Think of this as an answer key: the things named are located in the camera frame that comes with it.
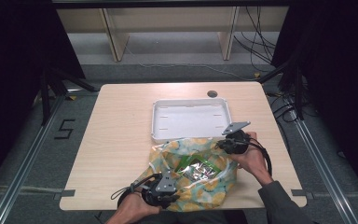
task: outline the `black curtain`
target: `black curtain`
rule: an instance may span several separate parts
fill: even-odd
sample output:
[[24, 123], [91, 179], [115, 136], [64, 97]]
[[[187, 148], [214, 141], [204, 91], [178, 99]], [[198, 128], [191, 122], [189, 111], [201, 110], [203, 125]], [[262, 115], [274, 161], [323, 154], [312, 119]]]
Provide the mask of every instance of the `black curtain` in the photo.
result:
[[60, 18], [49, 3], [0, 0], [0, 165], [27, 119], [42, 71], [54, 66], [84, 77]]
[[[289, 59], [313, 7], [291, 7], [273, 64]], [[358, 175], [358, 0], [331, 8], [321, 38], [301, 65], [310, 93], [351, 167]]]

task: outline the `human hand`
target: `human hand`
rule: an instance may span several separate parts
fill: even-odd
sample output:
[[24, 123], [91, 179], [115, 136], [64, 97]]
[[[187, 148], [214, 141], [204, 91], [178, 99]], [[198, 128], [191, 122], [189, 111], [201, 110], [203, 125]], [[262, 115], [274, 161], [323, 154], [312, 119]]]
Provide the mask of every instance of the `human hand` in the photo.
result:
[[139, 221], [143, 217], [158, 214], [161, 207], [147, 204], [140, 192], [133, 192], [124, 198], [115, 214], [106, 224], [129, 224]]
[[[251, 137], [251, 143], [257, 144], [254, 140], [257, 139], [257, 134], [254, 132], [250, 132], [248, 134]], [[267, 170], [263, 154], [257, 147], [249, 145], [248, 149], [244, 153], [231, 154], [230, 157], [239, 164], [240, 168], [243, 168], [253, 175], [261, 186], [266, 186], [273, 181]]]

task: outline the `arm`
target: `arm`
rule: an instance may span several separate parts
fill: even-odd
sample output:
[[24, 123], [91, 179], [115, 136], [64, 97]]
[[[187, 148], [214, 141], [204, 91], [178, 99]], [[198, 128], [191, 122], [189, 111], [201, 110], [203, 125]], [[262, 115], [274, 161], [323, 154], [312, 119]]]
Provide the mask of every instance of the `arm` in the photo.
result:
[[134, 192], [124, 198], [121, 205], [106, 224], [129, 224], [136, 222], [143, 217], [158, 214], [160, 207], [147, 204], [142, 198], [141, 193]]
[[[248, 134], [251, 135], [251, 138], [256, 139], [256, 133]], [[268, 219], [271, 223], [313, 223], [290, 199], [281, 184], [274, 181], [269, 175], [266, 162], [259, 149], [248, 146], [243, 154], [230, 156], [240, 165], [240, 168], [249, 172], [260, 183], [262, 189], [258, 192], [266, 206]]]

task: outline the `sleeve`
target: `sleeve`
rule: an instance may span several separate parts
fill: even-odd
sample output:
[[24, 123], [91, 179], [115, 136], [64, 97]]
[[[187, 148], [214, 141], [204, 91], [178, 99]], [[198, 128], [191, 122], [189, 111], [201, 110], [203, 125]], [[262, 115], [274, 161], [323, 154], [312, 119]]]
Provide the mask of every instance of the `sleeve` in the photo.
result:
[[272, 224], [313, 223], [293, 202], [282, 185], [274, 181], [258, 191]]

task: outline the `plastic bag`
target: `plastic bag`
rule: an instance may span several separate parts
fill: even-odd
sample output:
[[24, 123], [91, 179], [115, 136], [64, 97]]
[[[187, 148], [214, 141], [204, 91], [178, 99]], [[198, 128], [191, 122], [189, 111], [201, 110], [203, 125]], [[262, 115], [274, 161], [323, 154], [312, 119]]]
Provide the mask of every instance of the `plastic bag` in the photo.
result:
[[238, 164], [212, 138], [184, 138], [152, 147], [138, 180], [170, 171], [180, 198], [167, 210], [191, 212], [220, 206], [237, 180]]

